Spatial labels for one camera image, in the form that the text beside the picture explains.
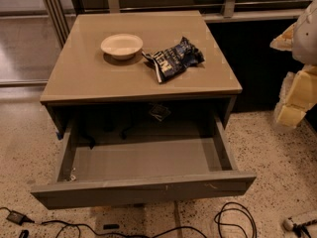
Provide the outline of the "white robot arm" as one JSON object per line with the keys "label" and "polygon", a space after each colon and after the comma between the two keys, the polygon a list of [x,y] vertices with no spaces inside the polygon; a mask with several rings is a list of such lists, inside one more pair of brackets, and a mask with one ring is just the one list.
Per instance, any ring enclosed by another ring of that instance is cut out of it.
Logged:
{"label": "white robot arm", "polygon": [[317,104],[317,0],[269,46],[291,52],[295,60],[304,64],[299,72],[286,75],[274,109],[276,124],[296,128]]}

